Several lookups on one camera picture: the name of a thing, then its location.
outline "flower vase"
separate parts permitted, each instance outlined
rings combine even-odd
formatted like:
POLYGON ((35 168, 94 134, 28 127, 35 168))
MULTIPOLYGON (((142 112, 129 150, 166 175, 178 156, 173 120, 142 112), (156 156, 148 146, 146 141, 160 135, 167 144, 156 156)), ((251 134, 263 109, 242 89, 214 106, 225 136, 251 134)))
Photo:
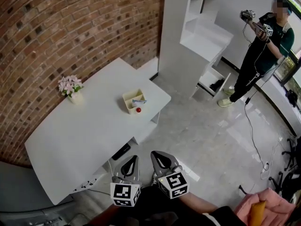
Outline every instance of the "flower vase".
POLYGON ((77 91, 77 92, 73 92, 72 93, 72 97, 71 96, 68 96, 69 100, 75 104, 75 105, 79 105, 79 104, 82 104, 84 98, 83 98, 83 95, 81 94, 80 91, 77 91))

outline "black pants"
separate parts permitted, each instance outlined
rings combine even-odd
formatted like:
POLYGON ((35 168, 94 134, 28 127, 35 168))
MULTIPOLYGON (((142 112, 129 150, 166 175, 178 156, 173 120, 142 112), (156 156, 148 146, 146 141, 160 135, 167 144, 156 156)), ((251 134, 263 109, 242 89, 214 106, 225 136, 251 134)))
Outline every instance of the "black pants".
POLYGON ((262 76, 257 74, 254 67, 254 58, 250 58, 247 54, 241 65, 239 76, 234 86, 235 93, 230 96, 230 101, 236 102, 240 99, 260 78, 262 78, 262 76))

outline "gray floor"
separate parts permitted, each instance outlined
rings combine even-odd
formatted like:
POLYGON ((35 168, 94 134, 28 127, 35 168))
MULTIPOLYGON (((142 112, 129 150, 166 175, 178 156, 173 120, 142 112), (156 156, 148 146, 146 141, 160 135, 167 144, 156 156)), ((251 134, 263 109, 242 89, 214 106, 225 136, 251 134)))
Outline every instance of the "gray floor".
MULTIPOLYGON (((223 62, 216 69, 224 76, 231 72, 226 87, 235 84, 238 74, 234 70, 223 62)), ((244 101, 256 91, 255 88, 233 106, 220 108, 203 89, 187 100, 160 77, 154 82, 172 97, 171 102, 161 111, 153 133, 122 157, 134 154, 140 157, 141 181, 145 185, 153 174, 150 153, 160 150, 174 155, 185 168, 190 176, 192 193, 217 206, 229 205, 234 209, 244 196, 238 190, 239 185, 248 193, 268 186, 274 188, 268 180, 269 173, 261 175, 262 164, 244 112, 244 101)), ((278 178, 278 172, 283 171, 288 161, 281 152, 283 148, 288 149, 286 139, 290 132, 260 93, 255 94, 246 111, 262 160, 270 162, 270 175, 278 178)), ((111 174, 108 173, 93 189, 109 193, 110 182, 111 174)), ((74 196, 80 202, 78 210, 90 218, 111 204, 109 196, 96 192, 85 191, 74 196)))

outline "white table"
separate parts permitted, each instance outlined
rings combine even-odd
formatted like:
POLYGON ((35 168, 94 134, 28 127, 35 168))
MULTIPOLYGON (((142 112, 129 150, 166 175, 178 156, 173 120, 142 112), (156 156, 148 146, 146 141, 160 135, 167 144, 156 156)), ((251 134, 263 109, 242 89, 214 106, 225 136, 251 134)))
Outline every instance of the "white table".
POLYGON ((35 173, 53 204, 91 179, 133 137, 142 140, 171 97, 118 58, 84 83, 82 105, 59 104, 25 142, 35 173), (141 89, 147 103, 127 112, 122 94, 141 89))

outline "man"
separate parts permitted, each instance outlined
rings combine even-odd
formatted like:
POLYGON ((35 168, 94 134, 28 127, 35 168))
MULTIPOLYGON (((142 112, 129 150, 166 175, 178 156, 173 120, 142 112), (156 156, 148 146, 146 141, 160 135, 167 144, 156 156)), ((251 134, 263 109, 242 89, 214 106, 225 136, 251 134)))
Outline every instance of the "man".
POLYGON ((217 102, 220 107, 232 105, 269 72, 279 59, 288 56, 294 41, 293 29, 287 22, 291 13, 287 0, 273 1, 272 13, 260 17, 257 23, 259 26, 269 25, 273 29, 271 37, 260 31, 253 21, 248 22, 257 37, 244 58, 234 89, 224 89, 230 97, 217 102))
POLYGON ((169 199, 157 184, 145 187, 134 207, 111 205, 86 226, 246 226, 229 207, 218 208, 192 193, 169 199))

